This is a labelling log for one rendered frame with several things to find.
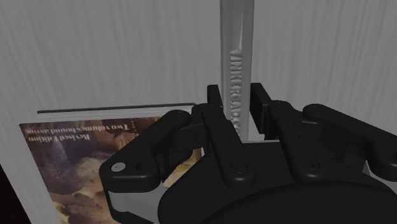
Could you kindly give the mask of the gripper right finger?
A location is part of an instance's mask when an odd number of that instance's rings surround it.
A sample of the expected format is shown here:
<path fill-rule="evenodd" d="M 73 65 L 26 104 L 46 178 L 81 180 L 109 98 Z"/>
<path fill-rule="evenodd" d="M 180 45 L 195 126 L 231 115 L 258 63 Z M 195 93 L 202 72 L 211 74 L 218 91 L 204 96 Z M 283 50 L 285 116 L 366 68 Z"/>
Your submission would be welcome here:
<path fill-rule="evenodd" d="M 252 83 L 249 110 L 258 132 L 278 139 L 294 178 L 324 180 L 331 167 L 326 156 L 357 171 L 367 163 L 376 176 L 397 182 L 397 136 L 323 104 L 295 109 L 270 98 L 261 83 Z"/>

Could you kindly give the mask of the brown cover book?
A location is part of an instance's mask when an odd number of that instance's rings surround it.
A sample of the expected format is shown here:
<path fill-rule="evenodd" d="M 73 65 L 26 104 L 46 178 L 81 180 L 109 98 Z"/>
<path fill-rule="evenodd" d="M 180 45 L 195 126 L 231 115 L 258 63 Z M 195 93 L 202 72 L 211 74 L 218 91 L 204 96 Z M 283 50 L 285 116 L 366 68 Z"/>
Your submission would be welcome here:
<path fill-rule="evenodd" d="M 99 168 L 166 112 L 193 104 L 38 113 L 19 125 L 62 224 L 120 224 L 111 217 Z"/>

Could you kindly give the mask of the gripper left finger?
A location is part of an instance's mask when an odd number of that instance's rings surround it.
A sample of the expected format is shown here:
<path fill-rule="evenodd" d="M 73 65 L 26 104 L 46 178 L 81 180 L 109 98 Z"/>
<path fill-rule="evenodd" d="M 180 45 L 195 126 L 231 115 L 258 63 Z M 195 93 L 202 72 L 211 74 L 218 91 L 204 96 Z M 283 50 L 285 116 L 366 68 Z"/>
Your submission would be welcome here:
<path fill-rule="evenodd" d="M 174 109 L 108 158 L 99 169 L 103 188 L 113 193 L 146 193 L 157 188 L 194 149 L 215 155 L 224 184 L 247 188 L 255 169 L 230 120 L 223 113 L 217 85 L 191 112 Z"/>

